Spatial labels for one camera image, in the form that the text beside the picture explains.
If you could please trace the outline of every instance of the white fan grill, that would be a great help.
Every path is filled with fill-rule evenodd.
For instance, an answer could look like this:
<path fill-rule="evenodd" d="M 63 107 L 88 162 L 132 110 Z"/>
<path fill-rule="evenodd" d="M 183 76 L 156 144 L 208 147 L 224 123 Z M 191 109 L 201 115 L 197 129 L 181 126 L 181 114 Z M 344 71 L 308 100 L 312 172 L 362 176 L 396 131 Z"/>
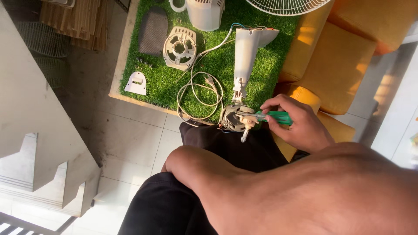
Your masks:
<path fill-rule="evenodd" d="M 330 0 L 247 0 L 256 8 L 272 15 L 302 15 Z"/>

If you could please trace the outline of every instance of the artificial grass mat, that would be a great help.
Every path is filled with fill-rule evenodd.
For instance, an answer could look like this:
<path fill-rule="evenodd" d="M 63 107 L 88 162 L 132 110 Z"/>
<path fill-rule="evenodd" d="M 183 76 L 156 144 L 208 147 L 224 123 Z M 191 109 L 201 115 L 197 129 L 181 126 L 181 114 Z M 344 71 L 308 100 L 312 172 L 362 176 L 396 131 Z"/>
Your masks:
<path fill-rule="evenodd" d="M 123 78 L 120 81 L 120 94 L 170 110 L 177 110 L 177 93 L 179 89 L 190 80 L 190 72 L 187 72 L 176 83 L 176 81 L 184 73 L 183 71 L 167 67 L 162 55 L 160 57 L 153 57 L 138 52 L 138 32 L 142 16 L 151 6 L 157 5 L 165 10 L 168 17 L 167 36 L 174 26 L 189 28 L 196 32 L 197 53 L 210 49 L 221 43 L 228 34 L 231 24 L 234 22 L 251 27 L 267 26 L 280 30 L 280 33 L 275 40 L 273 40 L 265 48 L 258 49 L 250 81 L 246 86 L 247 98 L 244 99 L 244 103 L 256 111 L 259 110 L 260 105 L 262 105 L 265 100 L 271 98 L 273 94 L 278 74 L 282 68 L 286 54 L 292 42 L 299 17 L 270 15 L 256 9 L 245 0 L 225 1 L 225 11 L 222 14 L 220 28 L 213 32 L 203 32 L 192 26 L 187 10 L 181 13 L 173 11 L 168 0 L 164 0 L 162 3 L 156 3 L 154 0 L 140 0 L 127 55 L 126 67 L 123 73 Z M 177 3 L 174 1 L 174 4 L 178 7 L 182 6 L 184 4 L 184 0 L 179 0 Z M 235 39 L 235 29 L 228 40 L 232 39 Z M 232 89 L 234 87 L 234 54 L 235 41 L 225 44 L 217 50 L 209 52 L 200 61 L 200 63 L 196 64 L 194 67 L 194 73 L 204 71 L 212 74 L 221 82 L 224 89 L 224 105 L 232 103 Z M 137 57 L 144 58 L 146 62 L 153 65 L 153 68 L 149 68 L 145 64 L 140 64 L 140 62 L 136 59 Z M 135 66 L 142 68 L 141 72 L 147 79 L 146 96 L 124 91 L 129 76 L 133 72 L 140 70 L 136 69 Z M 207 85 L 204 81 L 203 75 L 201 74 L 196 75 L 193 82 Z M 194 86 L 194 88 L 197 95 L 203 102 L 208 104 L 216 102 L 216 95 L 212 91 L 198 86 Z M 194 97 L 190 86 L 187 88 L 186 93 L 183 96 L 181 106 L 186 110 L 186 112 L 197 118 L 207 116 L 214 108 L 199 103 L 199 101 Z M 210 123 L 217 123 L 219 120 L 219 113 L 220 107 L 218 107 L 217 112 L 206 121 Z"/>

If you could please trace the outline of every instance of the black pants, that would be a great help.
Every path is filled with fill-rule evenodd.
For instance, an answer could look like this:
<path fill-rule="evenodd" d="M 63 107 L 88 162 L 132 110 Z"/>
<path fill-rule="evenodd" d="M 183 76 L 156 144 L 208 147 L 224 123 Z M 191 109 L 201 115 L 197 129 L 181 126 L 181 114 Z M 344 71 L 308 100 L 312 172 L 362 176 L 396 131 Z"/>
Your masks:
<path fill-rule="evenodd" d="M 180 125 L 184 145 L 209 150 L 238 168 L 262 172 L 287 164 L 268 130 L 224 133 L 217 126 Z M 199 198 L 173 174 L 147 179 L 133 198 L 118 235 L 215 235 Z"/>

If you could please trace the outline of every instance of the power cord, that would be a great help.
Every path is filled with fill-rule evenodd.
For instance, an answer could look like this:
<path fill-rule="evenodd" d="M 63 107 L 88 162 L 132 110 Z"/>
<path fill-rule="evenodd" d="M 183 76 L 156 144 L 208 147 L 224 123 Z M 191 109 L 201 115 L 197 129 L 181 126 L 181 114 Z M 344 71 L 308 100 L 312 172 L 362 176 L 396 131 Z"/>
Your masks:
<path fill-rule="evenodd" d="M 213 47 L 213 48 L 211 48 L 211 49 L 208 49 L 208 50 L 205 50 L 205 51 L 203 51 L 203 52 L 201 52 L 201 53 L 199 53 L 196 57 L 195 57 L 195 59 L 194 59 L 194 61 L 193 61 L 193 63 L 192 63 L 192 65 L 191 65 L 191 68 L 190 68 L 190 80 L 189 80 L 189 82 L 186 84 L 186 85 L 184 85 L 183 87 L 181 87 L 180 88 L 180 90 L 178 91 L 178 93 L 177 93 L 177 114 L 178 114 L 178 116 L 185 122 L 185 123 L 187 123 L 187 124 L 189 124 L 189 125 L 192 125 L 192 126 L 195 126 L 195 127 L 197 127 L 197 125 L 195 125 L 195 124 L 192 124 L 192 123 L 189 123 L 189 122 L 187 122 L 187 120 L 186 119 L 184 119 L 181 115 L 180 115 L 180 111 L 182 112 L 182 113 L 184 113 L 184 114 L 186 114 L 187 116 L 189 116 L 191 119 L 193 119 L 193 120 L 203 120 L 203 119 L 207 119 L 207 118 L 209 118 L 210 116 L 212 116 L 215 112 L 216 112 L 216 110 L 217 110 L 217 108 L 218 108 L 218 106 L 219 106 L 219 103 L 221 104 L 221 110 L 222 109 L 224 109 L 224 103 L 222 102 L 222 98 L 223 98 L 223 96 L 224 96 L 224 90 L 222 89 L 222 86 L 221 86 L 221 83 L 218 81 L 218 79 L 216 79 L 216 77 L 214 77 L 213 75 L 211 75 L 211 74 L 209 74 L 209 73 L 206 73 L 206 72 L 197 72 L 196 74 L 194 74 L 193 75 L 193 68 L 194 68 L 194 65 L 195 65 L 195 63 L 196 63 L 196 61 L 197 61 L 197 59 L 199 58 L 199 57 L 204 57 L 205 55 L 207 55 L 210 51 L 213 51 L 213 50 L 216 50 L 216 49 L 218 49 L 219 47 L 221 47 L 222 45 L 224 45 L 224 44 L 226 44 L 226 43 L 229 43 L 229 42 L 231 42 L 231 41 L 233 41 L 233 40 L 231 40 L 231 41 L 228 41 L 228 42 L 226 42 L 227 41 L 227 39 L 229 38 L 229 36 L 231 35 L 231 33 L 232 33 L 232 29 L 233 29 L 233 27 L 234 26 L 241 26 L 241 27 L 243 27 L 243 28 L 247 28 L 247 27 L 245 27 L 245 26 L 243 26 L 242 24 L 240 24 L 240 23 L 233 23 L 232 25 L 231 25 L 231 28 L 230 28 L 230 30 L 229 30 L 229 32 L 228 32 L 228 35 L 226 36 L 226 38 L 219 44 L 219 45 L 217 45 L 217 46 L 215 46 L 215 47 Z M 207 75 L 207 77 L 205 77 L 205 82 L 210 86 L 210 87 L 208 87 L 208 86 L 204 86 L 204 85 L 201 85 L 201 84 L 197 84 L 197 83 L 193 83 L 193 78 L 196 76 L 196 75 L 198 75 L 198 74 L 205 74 L 205 75 Z M 218 89 L 216 88 L 216 86 L 215 86 L 215 82 L 213 81 L 213 80 L 215 80 L 217 83 L 218 83 L 218 85 L 219 85 L 219 87 L 221 88 L 221 94 L 219 94 L 219 92 L 218 92 Z M 216 98 L 217 98 L 217 101 L 216 101 L 216 103 L 214 103 L 214 104 L 207 104 L 207 103 L 204 103 L 203 101 L 201 101 L 198 97 L 197 97 L 197 95 L 196 95 L 196 92 L 195 92 L 195 90 L 194 90 L 194 85 L 197 85 L 197 86 L 200 86 L 200 87 L 203 87 L 203 88 L 205 88 L 205 89 L 209 89 L 209 90 L 211 90 L 211 91 L 213 91 L 215 94 L 216 94 Z M 186 88 L 188 87 L 188 86 L 191 86 L 191 89 L 192 89 L 192 91 L 193 91 L 193 94 L 194 94 L 194 96 L 196 97 L 196 99 L 201 103 L 201 104 L 203 104 L 203 105 L 205 105 L 205 106 L 215 106 L 215 108 L 214 108 L 214 110 L 212 111 L 212 113 L 211 114 L 209 114 L 208 116 L 206 116 L 206 117 L 204 117 L 204 118 L 197 118 L 197 117 L 193 117 L 193 116 L 191 116 L 190 114 L 188 114 L 182 107 L 181 107 L 181 105 L 180 105 L 180 103 L 181 103 L 181 99 L 183 98 L 183 95 L 184 95 L 184 92 L 186 91 Z"/>

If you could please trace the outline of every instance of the blue wire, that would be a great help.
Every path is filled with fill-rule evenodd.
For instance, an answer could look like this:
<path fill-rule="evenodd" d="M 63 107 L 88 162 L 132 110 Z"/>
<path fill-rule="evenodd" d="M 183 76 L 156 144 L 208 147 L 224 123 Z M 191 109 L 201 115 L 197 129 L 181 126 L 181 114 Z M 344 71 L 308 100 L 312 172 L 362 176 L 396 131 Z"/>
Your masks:
<path fill-rule="evenodd" d="M 240 24 L 240 23 L 233 23 L 233 24 L 231 25 L 231 28 L 232 28 L 232 27 L 234 27 L 234 25 L 239 25 L 239 26 L 241 26 L 241 27 L 243 27 L 243 28 L 247 28 L 247 27 L 243 26 L 243 25 L 242 25 L 242 24 Z"/>

